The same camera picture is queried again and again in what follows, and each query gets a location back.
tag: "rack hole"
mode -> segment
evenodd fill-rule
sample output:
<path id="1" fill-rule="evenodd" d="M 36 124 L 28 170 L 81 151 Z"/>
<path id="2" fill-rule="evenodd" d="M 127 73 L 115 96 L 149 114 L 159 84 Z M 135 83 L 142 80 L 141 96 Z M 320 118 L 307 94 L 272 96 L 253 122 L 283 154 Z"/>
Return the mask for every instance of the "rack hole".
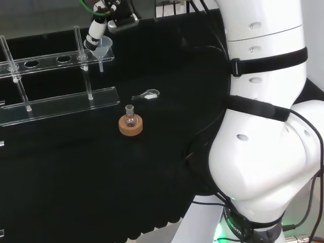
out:
<path id="1" fill-rule="evenodd" d="M 239 140 L 244 141 L 244 142 L 247 142 L 247 141 L 249 140 L 249 138 L 248 138 L 246 135 L 244 135 L 244 134 L 237 134 L 236 137 L 237 137 Z"/>
<path id="2" fill-rule="evenodd" d="M 304 130 L 304 134 L 306 135 L 306 137 L 310 136 L 310 134 L 309 134 L 309 132 L 307 130 Z"/>
<path id="3" fill-rule="evenodd" d="M 62 57 L 58 57 L 57 61 L 60 63 L 65 63 L 65 62 L 69 62 L 71 61 L 71 57 L 70 56 L 62 56 Z"/>
<path id="4" fill-rule="evenodd" d="M 262 82 L 262 78 L 260 77 L 252 77 L 249 79 L 249 82 L 250 83 L 253 83 L 253 84 L 259 84 Z"/>
<path id="5" fill-rule="evenodd" d="M 37 60 L 25 62 L 25 67 L 28 68 L 37 67 L 38 65 L 39 65 L 39 61 Z"/>

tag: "black strap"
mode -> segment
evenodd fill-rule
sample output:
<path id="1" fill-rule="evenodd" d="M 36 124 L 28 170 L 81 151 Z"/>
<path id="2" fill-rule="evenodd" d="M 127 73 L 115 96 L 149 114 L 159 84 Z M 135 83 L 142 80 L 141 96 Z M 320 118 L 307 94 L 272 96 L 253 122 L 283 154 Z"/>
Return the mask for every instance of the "black strap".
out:
<path id="1" fill-rule="evenodd" d="M 234 58 L 230 61 L 230 72 L 234 77 L 240 77 L 248 73 L 275 71 L 302 64 L 307 61 L 307 58 L 307 47 L 295 52 L 273 57 L 244 61 L 239 58 Z"/>
<path id="2" fill-rule="evenodd" d="M 227 98 L 226 108 L 280 122 L 287 121 L 290 115 L 289 109 L 234 95 Z"/>
<path id="3" fill-rule="evenodd" d="M 247 243 L 274 243 L 281 234 L 281 220 L 284 214 L 279 219 L 270 223 L 248 223 L 228 208 L 224 208 L 224 218 L 227 226 L 237 238 L 240 239 L 243 235 L 244 242 Z M 271 226 L 274 227 L 264 231 L 254 231 L 254 229 L 268 228 Z"/>

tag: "green led light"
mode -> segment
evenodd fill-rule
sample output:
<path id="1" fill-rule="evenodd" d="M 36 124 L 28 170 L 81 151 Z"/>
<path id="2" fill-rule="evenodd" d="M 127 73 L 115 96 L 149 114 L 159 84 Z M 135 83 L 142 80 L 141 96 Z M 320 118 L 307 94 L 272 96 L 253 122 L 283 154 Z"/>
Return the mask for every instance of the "green led light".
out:
<path id="1" fill-rule="evenodd" d="M 215 230 L 215 234 L 214 234 L 214 241 L 216 241 L 218 238 L 220 238 L 220 236 L 223 233 L 223 228 L 221 226 L 221 224 L 218 224 Z"/>

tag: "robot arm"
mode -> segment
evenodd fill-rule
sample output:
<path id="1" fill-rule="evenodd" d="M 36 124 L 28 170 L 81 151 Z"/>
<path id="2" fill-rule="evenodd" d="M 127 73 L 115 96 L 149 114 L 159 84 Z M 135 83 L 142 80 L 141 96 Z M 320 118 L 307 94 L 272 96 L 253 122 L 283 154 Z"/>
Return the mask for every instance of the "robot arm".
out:
<path id="1" fill-rule="evenodd" d="M 109 0 L 104 3 L 102 0 L 93 7 L 93 11 L 97 13 L 106 13 L 108 10 L 110 15 L 105 17 L 93 15 L 93 21 L 85 41 L 85 47 L 91 51 L 97 48 L 106 27 L 111 33 L 116 33 L 138 25 L 140 17 L 132 2 L 128 2 L 128 0 Z"/>

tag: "white wall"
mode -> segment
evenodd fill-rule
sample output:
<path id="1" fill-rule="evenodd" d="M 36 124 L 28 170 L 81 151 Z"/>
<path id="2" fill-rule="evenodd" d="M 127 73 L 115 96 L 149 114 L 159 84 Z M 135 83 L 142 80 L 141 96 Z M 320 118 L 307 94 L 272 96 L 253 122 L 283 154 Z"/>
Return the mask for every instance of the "white wall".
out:
<path id="1" fill-rule="evenodd" d="M 324 91 L 324 1 L 302 0 L 302 7 L 309 55 L 307 77 Z"/>

